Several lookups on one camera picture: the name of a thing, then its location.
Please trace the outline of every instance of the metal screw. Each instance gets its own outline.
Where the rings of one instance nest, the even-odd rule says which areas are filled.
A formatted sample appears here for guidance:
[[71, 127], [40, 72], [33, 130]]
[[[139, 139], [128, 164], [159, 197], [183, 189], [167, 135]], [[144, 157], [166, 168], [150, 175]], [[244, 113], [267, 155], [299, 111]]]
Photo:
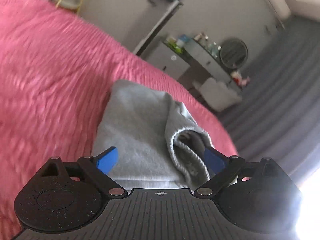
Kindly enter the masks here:
[[212, 194], [213, 191], [210, 188], [202, 187], [202, 188], [198, 189], [197, 192], [202, 196], [209, 196]]
[[112, 196], [121, 196], [124, 194], [124, 190], [122, 188], [115, 187], [109, 190], [109, 194]]

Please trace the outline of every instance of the round mirror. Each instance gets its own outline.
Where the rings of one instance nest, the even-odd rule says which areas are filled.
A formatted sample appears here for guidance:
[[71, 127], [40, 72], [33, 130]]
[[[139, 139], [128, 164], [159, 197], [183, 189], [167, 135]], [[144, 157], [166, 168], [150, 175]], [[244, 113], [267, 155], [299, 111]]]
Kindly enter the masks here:
[[246, 44], [237, 38], [224, 41], [221, 44], [220, 61], [229, 69], [241, 68], [248, 59]]

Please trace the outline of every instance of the bright light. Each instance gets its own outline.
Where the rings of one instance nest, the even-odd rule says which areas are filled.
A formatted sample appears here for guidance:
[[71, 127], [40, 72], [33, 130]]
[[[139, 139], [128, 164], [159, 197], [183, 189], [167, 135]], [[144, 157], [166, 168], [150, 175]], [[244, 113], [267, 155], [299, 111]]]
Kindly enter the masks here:
[[320, 169], [300, 188], [303, 194], [301, 213], [297, 223], [300, 240], [319, 240]]

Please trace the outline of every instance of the red object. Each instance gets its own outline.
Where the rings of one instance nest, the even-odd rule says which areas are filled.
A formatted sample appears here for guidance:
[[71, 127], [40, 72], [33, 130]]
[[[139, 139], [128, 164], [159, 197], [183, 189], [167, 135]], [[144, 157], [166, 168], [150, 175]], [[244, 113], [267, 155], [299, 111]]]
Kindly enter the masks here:
[[112, 37], [45, 0], [0, 0], [0, 239], [20, 230], [13, 201], [48, 158], [90, 154], [118, 79], [167, 91], [217, 150], [236, 154], [212, 113]]
[[232, 78], [234, 80], [234, 82], [236, 82], [236, 84], [238, 86], [240, 86], [240, 79], [239, 78]]

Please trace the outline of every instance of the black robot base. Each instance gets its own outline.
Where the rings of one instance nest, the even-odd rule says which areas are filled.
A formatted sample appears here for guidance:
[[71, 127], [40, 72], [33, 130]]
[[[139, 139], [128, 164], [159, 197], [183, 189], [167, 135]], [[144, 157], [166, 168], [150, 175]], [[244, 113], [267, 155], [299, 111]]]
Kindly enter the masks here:
[[298, 239], [301, 192], [271, 158], [249, 163], [210, 148], [226, 165], [194, 193], [136, 188], [128, 195], [97, 168], [112, 149], [77, 162], [49, 159], [16, 197], [22, 231], [13, 239]]

